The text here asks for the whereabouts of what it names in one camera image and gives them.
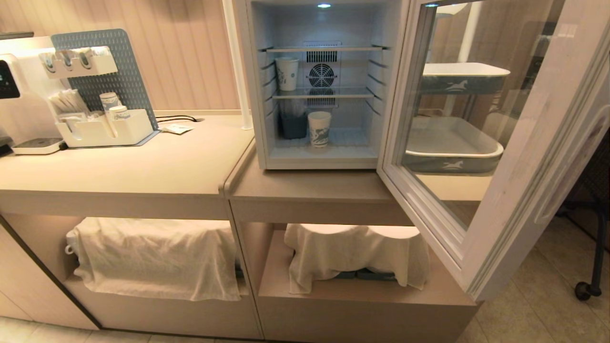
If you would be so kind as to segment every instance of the power cord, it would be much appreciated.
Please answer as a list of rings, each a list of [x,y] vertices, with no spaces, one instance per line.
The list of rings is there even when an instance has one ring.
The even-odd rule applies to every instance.
[[[166,121],[173,121],[173,120],[190,120],[195,123],[198,123],[198,122],[204,120],[203,118],[195,118],[195,117],[191,117],[189,115],[166,115],[163,117],[155,117],[155,119],[161,119],[161,118],[173,118],[173,119],[157,120],[157,123],[163,123]]]

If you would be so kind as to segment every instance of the tiled floor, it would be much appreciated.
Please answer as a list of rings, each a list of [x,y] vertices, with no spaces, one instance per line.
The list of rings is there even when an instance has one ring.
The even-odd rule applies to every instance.
[[[595,243],[553,219],[508,287],[483,304],[457,343],[610,342],[610,258],[599,298],[580,302],[573,287],[590,281]],[[0,317],[1,343],[230,343],[231,341],[86,331]]]

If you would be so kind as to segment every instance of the coffee machine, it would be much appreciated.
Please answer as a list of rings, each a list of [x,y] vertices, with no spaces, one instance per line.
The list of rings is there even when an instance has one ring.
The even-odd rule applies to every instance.
[[[53,51],[50,37],[0,40],[0,126],[17,154],[53,153],[62,142],[48,98],[68,87],[38,57]]]

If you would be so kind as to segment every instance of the chair leg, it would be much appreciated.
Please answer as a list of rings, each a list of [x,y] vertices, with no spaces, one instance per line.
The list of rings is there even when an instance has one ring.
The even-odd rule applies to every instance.
[[[597,209],[597,240],[595,242],[595,260],[593,264],[593,276],[591,277],[591,284],[586,282],[579,282],[574,288],[576,298],[585,301],[601,295],[600,282],[602,266],[604,262],[604,243],[606,242],[606,235],[608,233],[608,215],[604,209]]]

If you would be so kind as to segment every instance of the paper cup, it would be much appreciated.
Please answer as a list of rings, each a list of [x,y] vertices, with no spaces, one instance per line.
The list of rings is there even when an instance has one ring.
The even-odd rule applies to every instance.
[[[299,59],[296,57],[280,57],[275,59],[278,71],[278,84],[280,90],[296,89],[296,73],[299,69]]]
[[[331,129],[331,114],[329,112],[311,112],[307,115],[309,121],[309,141],[314,148],[324,148],[328,145],[328,134]]]
[[[125,106],[115,106],[110,108],[110,120],[122,120],[131,117]]]
[[[99,95],[99,99],[102,101],[102,107],[106,113],[108,113],[112,107],[122,105],[115,92],[102,93]]]

